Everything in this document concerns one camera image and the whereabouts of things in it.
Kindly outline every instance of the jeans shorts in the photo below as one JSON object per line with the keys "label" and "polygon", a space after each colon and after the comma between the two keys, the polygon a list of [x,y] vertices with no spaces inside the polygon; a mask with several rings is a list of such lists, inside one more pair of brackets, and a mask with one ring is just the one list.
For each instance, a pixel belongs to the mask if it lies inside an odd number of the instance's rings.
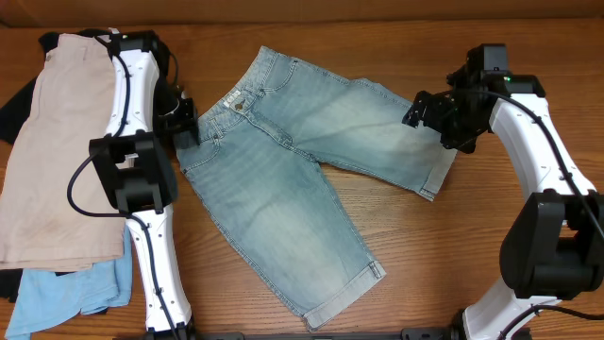
{"label": "jeans shorts", "polygon": [[432,200],[456,150],[401,124],[411,103],[262,47],[235,88],[203,114],[200,145],[175,137],[182,172],[229,243],[311,331],[386,272],[320,163]]}

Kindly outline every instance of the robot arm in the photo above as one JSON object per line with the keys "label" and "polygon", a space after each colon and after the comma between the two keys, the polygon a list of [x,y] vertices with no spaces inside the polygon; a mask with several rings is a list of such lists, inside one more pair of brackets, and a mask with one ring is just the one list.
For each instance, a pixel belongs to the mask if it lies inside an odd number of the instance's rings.
{"label": "robot arm", "polygon": [[137,250],[146,301],[144,338],[172,339],[175,332],[189,340],[193,316],[172,233],[176,175],[159,137],[186,130],[195,136],[196,112],[191,99],[167,86],[170,54],[155,33],[118,32],[103,38],[99,42],[108,48],[116,82],[106,137],[90,143],[92,162],[113,208],[131,217],[126,226]]}
{"label": "robot arm", "polygon": [[[466,64],[449,75],[447,82],[454,88],[447,95],[418,93],[403,123],[417,127],[423,121],[424,126],[441,132],[444,147],[465,153],[474,152],[481,133],[493,132],[506,147],[526,203],[501,247],[502,277],[478,303],[463,311],[452,329],[439,334],[450,339],[511,339],[535,316],[528,314],[516,323],[520,315],[533,306],[556,305],[593,291],[604,274],[604,248],[595,226],[581,212],[579,197],[533,118],[549,131],[581,198],[589,201],[596,215],[604,212],[604,200],[566,151],[537,77],[508,71],[505,45],[485,44],[471,50]],[[536,117],[501,96],[524,105]],[[601,225],[603,213],[599,220]],[[576,236],[561,238],[563,226],[575,230]],[[530,339],[530,334],[519,332],[513,338]]]}

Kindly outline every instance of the front pocket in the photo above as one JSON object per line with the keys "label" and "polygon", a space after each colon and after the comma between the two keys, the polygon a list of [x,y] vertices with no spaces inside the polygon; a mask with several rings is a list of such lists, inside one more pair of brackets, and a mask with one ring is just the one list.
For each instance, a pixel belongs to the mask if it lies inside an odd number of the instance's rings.
{"label": "front pocket", "polygon": [[220,151],[220,139],[218,137],[212,138],[203,142],[196,150],[189,155],[194,158],[194,163],[183,168],[182,173],[189,179],[189,173],[194,168],[201,166],[218,155]]}
{"label": "front pocket", "polygon": [[272,76],[267,81],[268,86],[261,88],[261,90],[263,92],[276,92],[283,88],[292,79],[298,63],[298,59],[290,58],[289,69],[274,65],[274,69],[271,72]]}

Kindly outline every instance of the khaki shorts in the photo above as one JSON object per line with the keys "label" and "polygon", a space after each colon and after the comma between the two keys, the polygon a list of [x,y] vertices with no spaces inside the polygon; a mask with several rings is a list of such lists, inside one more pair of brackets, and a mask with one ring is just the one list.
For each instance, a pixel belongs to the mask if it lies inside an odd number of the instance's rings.
{"label": "khaki shorts", "polygon": [[[124,219],[81,215],[66,194],[89,140],[104,134],[114,84],[95,39],[62,34],[46,55],[0,196],[0,269],[76,271],[123,255]],[[87,211],[114,212],[92,166],[77,179],[74,200]]]}

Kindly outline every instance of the clothing pile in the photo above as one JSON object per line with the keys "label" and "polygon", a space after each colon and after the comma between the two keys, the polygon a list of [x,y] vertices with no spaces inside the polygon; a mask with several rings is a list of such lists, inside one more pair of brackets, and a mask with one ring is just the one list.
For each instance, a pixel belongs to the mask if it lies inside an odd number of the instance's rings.
{"label": "clothing pile", "polygon": [[[81,215],[66,197],[112,109],[113,64],[107,49],[86,37],[96,34],[42,36],[42,72],[0,110],[0,139],[14,144],[0,196],[0,292],[16,298],[8,339],[28,339],[78,313],[103,313],[130,300],[124,219]],[[74,200],[112,212],[92,167],[75,184]]]}
{"label": "clothing pile", "polygon": [[[62,34],[58,41],[28,84],[33,93],[19,93],[0,116],[2,127],[14,127],[3,139],[16,136],[0,199],[0,268],[28,268],[9,338],[124,305],[130,294],[124,221],[78,215],[65,197],[88,141],[103,135],[109,119],[113,67],[91,38]],[[10,119],[24,104],[30,114],[17,136],[20,124]],[[181,171],[218,229],[310,331],[386,275],[320,163],[432,200],[455,159],[439,133],[401,124],[410,106],[368,79],[349,80],[262,47],[236,86],[198,119],[199,139],[188,132],[174,138]],[[80,177],[75,200],[110,211],[94,170]],[[69,301],[61,302],[63,311],[45,315],[60,300]]]}

